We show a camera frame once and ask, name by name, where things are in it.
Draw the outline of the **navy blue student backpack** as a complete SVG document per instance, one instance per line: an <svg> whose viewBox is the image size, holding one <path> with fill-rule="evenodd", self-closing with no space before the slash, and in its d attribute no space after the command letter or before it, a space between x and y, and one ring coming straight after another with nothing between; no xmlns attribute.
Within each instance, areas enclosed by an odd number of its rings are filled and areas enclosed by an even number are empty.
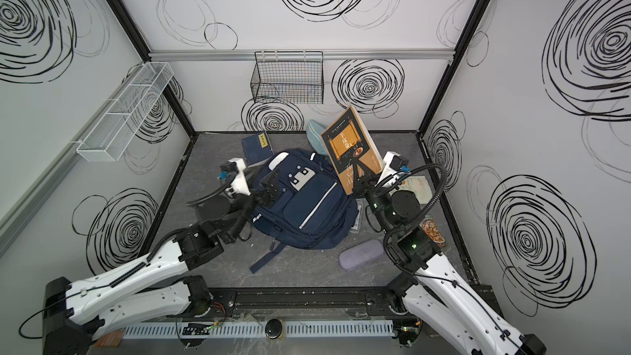
<svg viewBox="0 0 631 355"><path fill-rule="evenodd" d="M258 206L252 226L273 238L267 254L250 267L255 274L285 248L328 250L348 235L357 201L347 195L329 160L301 149L281 151L259 169L279 170L280 194L272 207Z"/></svg>

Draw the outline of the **clear plastic stationery case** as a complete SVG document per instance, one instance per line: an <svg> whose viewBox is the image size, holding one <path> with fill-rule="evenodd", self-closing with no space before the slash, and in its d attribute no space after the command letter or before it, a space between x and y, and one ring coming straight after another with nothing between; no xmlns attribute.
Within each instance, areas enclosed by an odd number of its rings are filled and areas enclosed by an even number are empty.
<svg viewBox="0 0 631 355"><path fill-rule="evenodd" d="M357 200L357 213L355 216L355 220L353 226L350 228L350 233L359 233L361 228L362 221L362 211L363 211L363 202L362 200Z"/></svg>

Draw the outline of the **lavender glasses case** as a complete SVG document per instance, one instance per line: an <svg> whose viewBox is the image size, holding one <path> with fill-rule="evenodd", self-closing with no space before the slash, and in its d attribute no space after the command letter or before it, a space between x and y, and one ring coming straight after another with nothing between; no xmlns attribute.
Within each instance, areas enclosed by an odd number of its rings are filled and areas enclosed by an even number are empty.
<svg viewBox="0 0 631 355"><path fill-rule="evenodd" d="M381 242L377 239L358 244L339 255L339 264L345 271L353 271L378 259L384 254Z"/></svg>

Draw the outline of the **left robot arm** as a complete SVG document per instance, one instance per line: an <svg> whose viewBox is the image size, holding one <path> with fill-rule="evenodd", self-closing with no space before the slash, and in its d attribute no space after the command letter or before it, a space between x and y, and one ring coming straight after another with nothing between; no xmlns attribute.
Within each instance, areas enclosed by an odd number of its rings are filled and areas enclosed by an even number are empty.
<svg viewBox="0 0 631 355"><path fill-rule="evenodd" d="M192 271L235 243L256 207L279 195L277 170L236 169L222 186L190 203L200 221L164 235L148 253L87 279L46 284L44 354L86 354L92 344L126 325L156 317L203 317L215 300Z"/></svg>

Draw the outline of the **white refill pouch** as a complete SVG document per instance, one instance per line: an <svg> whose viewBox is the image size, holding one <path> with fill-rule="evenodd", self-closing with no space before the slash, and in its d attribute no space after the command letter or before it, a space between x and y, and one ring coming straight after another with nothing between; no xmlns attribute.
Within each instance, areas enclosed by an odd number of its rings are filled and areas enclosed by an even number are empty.
<svg viewBox="0 0 631 355"><path fill-rule="evenodd" d="M422 175L406 178L399 188L401 191L412 192L421 205L426 205L433 197L432 187Z"/></svg>

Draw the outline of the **light teal pencil pouch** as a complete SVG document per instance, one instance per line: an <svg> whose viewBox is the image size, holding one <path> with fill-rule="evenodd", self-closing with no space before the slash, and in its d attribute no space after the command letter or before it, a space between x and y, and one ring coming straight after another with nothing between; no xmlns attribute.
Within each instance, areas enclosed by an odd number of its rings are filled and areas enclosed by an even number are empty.
<svg viewBox="0 0 631 355"><path fill-rule="evenodd" d="M307 140L312 146L313 150L317 154L327 155L325 143L322 140L321 134L325 131L325 128L317 123L315 120L309 120L306 126Z"/></svg>

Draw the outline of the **dark blue book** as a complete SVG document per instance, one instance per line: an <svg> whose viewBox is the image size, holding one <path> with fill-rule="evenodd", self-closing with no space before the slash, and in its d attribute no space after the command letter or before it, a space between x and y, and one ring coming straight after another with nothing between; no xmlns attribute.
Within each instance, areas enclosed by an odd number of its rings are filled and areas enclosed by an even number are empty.
<svg viewBox="0 0 631 355"><path fill-rule="evenodd" d="M263 164L274 155L269 137L265 131L243 138L242 147L248 166Z"/></svg>

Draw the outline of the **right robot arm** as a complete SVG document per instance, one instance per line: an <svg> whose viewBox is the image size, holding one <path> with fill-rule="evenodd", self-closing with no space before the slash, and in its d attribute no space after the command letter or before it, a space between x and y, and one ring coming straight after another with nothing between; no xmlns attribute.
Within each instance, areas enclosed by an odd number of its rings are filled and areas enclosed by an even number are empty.
<svg viewBox="0 0 631 355"><path fill-rule="evenodd" d="M437 170L440 181L425 205L408 192L391 195L405 179ZM366 197L385 236L386 255L411 284L397 295L405 310L429 324L461 354L544 354L534 334L523 334L496 312L469 285L438 245L421 228L421 220L444 194L447 171L440 164L400 167L379 178L365 164L353 164L353 192Z"/></svg>

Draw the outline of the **brown hardcover book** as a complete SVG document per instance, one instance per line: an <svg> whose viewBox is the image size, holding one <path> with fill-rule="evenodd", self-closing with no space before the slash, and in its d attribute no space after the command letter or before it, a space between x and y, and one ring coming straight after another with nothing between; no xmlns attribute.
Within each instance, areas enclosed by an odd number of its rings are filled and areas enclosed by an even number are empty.
<svg viewBox="0 0 631 355"><path fill-rule="evenodd" d="M353 106L347 108L320 137L347 195L353 195L362 178L371 180L383 171L381 154Z"/></svg>

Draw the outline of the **black round knob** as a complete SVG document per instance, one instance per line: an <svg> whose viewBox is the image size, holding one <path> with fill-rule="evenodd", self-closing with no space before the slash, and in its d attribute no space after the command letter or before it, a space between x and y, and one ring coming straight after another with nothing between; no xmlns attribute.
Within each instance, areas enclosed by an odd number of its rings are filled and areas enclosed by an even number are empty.
<svg viewBox="0 0 631 355"><path fill-rule="evenodd" d="M265 335L268 340L277 340L282 337L284 333L284 325L282 320L271 319L266 322Z"/></svg>

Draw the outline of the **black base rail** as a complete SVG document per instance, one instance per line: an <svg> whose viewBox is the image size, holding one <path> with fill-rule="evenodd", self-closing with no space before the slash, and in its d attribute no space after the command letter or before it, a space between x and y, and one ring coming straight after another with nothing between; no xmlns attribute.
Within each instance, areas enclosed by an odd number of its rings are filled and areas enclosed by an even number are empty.
<svg viewBox="0 0 631 355"><path fill-rule="evenodd" d="M401 275L386 286L295 287L295 288L211 288L195 295L194 309L186 319L232 318L256 310L355 310L369 317L394 317L402 312L404 291L412 281Z"/></svg>

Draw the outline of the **green snack packet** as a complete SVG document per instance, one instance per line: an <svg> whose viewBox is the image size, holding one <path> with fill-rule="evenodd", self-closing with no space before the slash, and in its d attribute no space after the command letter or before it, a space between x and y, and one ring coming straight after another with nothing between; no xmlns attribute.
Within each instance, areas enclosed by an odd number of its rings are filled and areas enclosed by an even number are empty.
<svg viewBox="0 0 631 355"><path fill-rule="evenodd" d="M446 246L445 238L438 229L435 220L430 215L425 216L422 223L420 223L420 227L439 248L444 248Z"/></svg>

